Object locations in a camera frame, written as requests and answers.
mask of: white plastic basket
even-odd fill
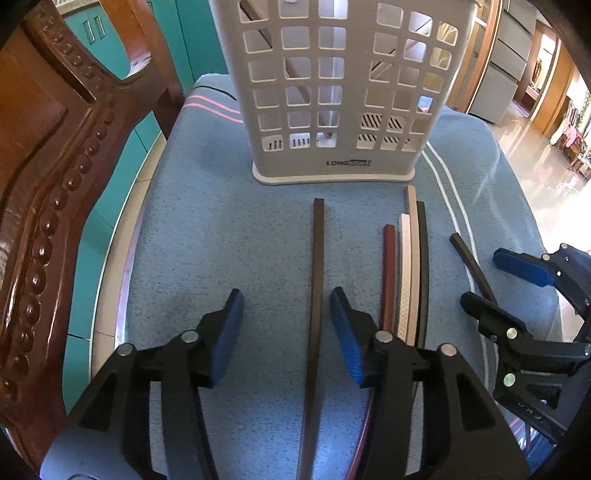
[[[266,184],[409,181],[472,0],[209,0]]]

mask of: drawer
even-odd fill
[[[516,91],[515,79],[490,64],[470,113],[497,124],[505,115]]]
[[[495,46],[492,49],[491,62],[517,80],[521,80],[525,65],[527,64],[524,59],[500,40],[495,42]]]
[[[530,55],[531,36],[513,18],[503,12],[498,39],[524,60]]]

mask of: wooden chair back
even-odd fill
[[[145,0],[100,0],[119,80],[41,0],[0,50],[0,424],[35,469],[66,425],[61,375],[82,227],[136,124],[166,137],[184,102]]]

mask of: square hole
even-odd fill
[[[279,112],[261,113],[259,115],[259,128],[261,132],[281,130],[281,117]]]
[[[338,110],[321,110],[318,112],[319,127],[338,127],[340,114]]]
[[[413,122],[413,125],[410,128],[410,131],[413,134],[423,134],[429,128],[430,123],[431,122],[425,118],[417,118]]]
[[[286,58],[284,67],[287,79],[309,79],[312,77],[312,63],[308,57]]]
[[[419,73],[419,70],[416,68],[403,66],[402,68],[400,68],[400,75],[398,75],[398,83],[400,85],[416,87]]]
[[[281,18],[308,18],[308,0],[277,0],[277,5]]]
[[[363,130],[379,130],[382,125],[382,115],[380,113],[364,113],[361,117],[361,128]]]
[[[394,110],[409,112],[412,104],[413,96],[410,92],[400,91],[394,94],[394,100],[392,101],[392,108]]]
[[[283,135],[262,137],[262,149],[265,152],[279,152],[283,150]]]
[[[277,79],[273,62],[270,59],[260,59],[248,62],[248,70],[253,82],[271,82]]]
[[[310,104],[310,87],[294,86],[285,89],[285,99],[287,105],[309,105]]]
[[[249,0],[241,0],[238,2],[238,13],[242,23],[269,20],[269,5],[267,0],[258,0],[254,5]]]
[[[283,27],[281,42],[285,50],[310,48],[310,29],[308,27]]]
[[[431,97],[422,96],[418,100],[417,112],[431,114],[431,108],[433,106],[433,99]]]
[[[291,134],[290,148],[310,148],[310,132]]]
[[[396,5],[378,3],[378,16],[376,22],[385,27],[402,27],[404,11]]]
[[[369,66],[369,80],[372,82],[390,83],[394,67],[387,61],[372,60]]]
[[[431,54],[431,65],[438,69],[448,70],[449,64],[452,61],[452,52],[442,50],[441,48],[434,48]]]
[[[320,18],[339,18],[341,20],[347,18],[349,0],[319,0],[318,3]]]
[[[379,146],[380,150],[396,150],[398,143],[400,142],[399,137],[384,137],[382,144]]]
[[[345,59],[341,57],[320,57],[318,77],[321,79],[341,79],[345,76]]]
[[[259,88],[254,91],[257,108],[273,108],[279,106],[279,91],[276,88]]]
[[[427,74],[425,75],[423,88],[425,88],[425,90],[430,90],[436,93],[441,92],[441,89],[443,88],[443,77],[435,75],[431,72],[427,72]]]
[[[420,12],[411,12],[408,30],[428,37],[433,29],[433,19]]]
[[[373,150],[377,137],[372,134],[360,134],[357,138],[357,148],[359,150]]]
[[[388,120],[386,131],[394,133],[402,133],[406,125],[406,119],[403,116],[391,116]]]
[[[408,138],[402,146],[403,152],[418,152],[418,147],[421,144],[420,138]]]
[[[248,53],[257,53],[259,51],[271,51],[273,45],[271,41],[271,31],[268,28],[260,30],[248,30],[243,33],[244,48]]]
[[[388,103],[387,87],[370,87],[365,91],[365,106],[383,108]]]
[[[396,55],[398,37],[387,33],[376,32],[374,35],[374,53]]]
[[[343,101],[343,88],[340,85],[321,85],[318,87],[319,105],[340,105]]]
[[[316,134],[316,146],[320,148],[336,147],[336,132],[318,132]]]
[[[287,112],[287,124],[290,128],[303,128],[311,125],[312,114],[310,112]]]
[[[343,27],[320,27],[318,46],[333,50],[344,50],[347,44],[347,29]]]
[[[457,43],[457,28],[449,23],[439,22],[437,39],[443,43],[454,46]]]
[[[404,58],[407,60],[423,61],[427,44],[418,40],[407,40],[404,45]]]

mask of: clamp jaw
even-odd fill
[[[591,342],[591,255],[560,244],[558,251],[541,258],[500,248],[492,259],[516,277],[539,287],[554,286],[584,321],[575,342]]]
[[[591,386],[591,343],[535,340],[496,304],[472,292],[460,302],[478,320],[478,331],[499,347],[494,399],[557,443]]]
[[[330,295],[330,314],[349,375],[379,391],[356,480],[405,478],[415,382],[423,383],[423,455],[421,470],[409,478],[529,476],[501,412],[453,345],[437,351],[406,345],[353,310],[340,287]]]
[[[68,417],[41,465],[42,478],[214,480],[199,388],[222,379],[242,323],[242,293],[232,290],[222,310],[203,316],[168,344],[137,350],[120,345]],[[162,386],[168,477],[150,457],[150,382]]]

